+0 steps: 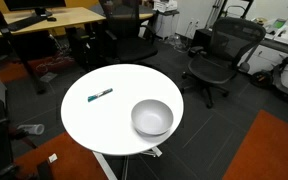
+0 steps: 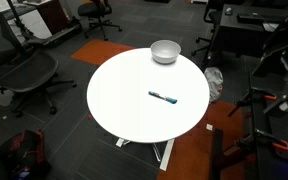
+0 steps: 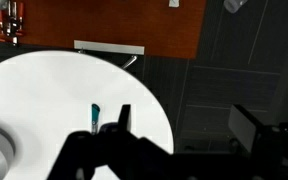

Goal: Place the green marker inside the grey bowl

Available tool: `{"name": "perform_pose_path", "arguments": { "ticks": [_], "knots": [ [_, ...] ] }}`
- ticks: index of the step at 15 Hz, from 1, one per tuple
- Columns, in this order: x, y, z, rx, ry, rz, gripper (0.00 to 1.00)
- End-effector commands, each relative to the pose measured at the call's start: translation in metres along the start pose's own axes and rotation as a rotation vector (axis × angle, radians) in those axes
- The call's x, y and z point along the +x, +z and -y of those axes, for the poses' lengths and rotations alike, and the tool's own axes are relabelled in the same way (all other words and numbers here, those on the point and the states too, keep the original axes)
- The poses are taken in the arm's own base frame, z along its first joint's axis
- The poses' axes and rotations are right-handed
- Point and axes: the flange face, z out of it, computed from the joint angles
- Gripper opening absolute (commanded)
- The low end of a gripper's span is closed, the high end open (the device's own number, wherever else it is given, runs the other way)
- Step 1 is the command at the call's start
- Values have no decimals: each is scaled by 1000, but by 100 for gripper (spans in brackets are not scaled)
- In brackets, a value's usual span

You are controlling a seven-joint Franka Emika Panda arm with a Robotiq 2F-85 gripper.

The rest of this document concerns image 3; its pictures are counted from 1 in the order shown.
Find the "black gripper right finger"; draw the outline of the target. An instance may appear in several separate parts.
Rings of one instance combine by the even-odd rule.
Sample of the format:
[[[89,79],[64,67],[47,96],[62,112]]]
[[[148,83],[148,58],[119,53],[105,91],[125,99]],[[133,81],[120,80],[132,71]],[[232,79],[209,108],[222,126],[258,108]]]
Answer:
[[[172,180],[288,180],[288,122],[265,125],[243,106],[231,106],[229,153],[172,157]]]

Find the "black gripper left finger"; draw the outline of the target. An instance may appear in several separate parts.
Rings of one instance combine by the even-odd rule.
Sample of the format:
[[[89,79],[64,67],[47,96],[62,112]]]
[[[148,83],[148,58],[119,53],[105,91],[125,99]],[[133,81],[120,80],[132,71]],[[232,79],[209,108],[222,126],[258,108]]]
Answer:
[[[101,166],[120,180],[169,180],[170,154],[147,138],[130,132],[131,105],[124,104],[116,123],[100,132],[76,131],[67,139],[47,180],[92,180]]]

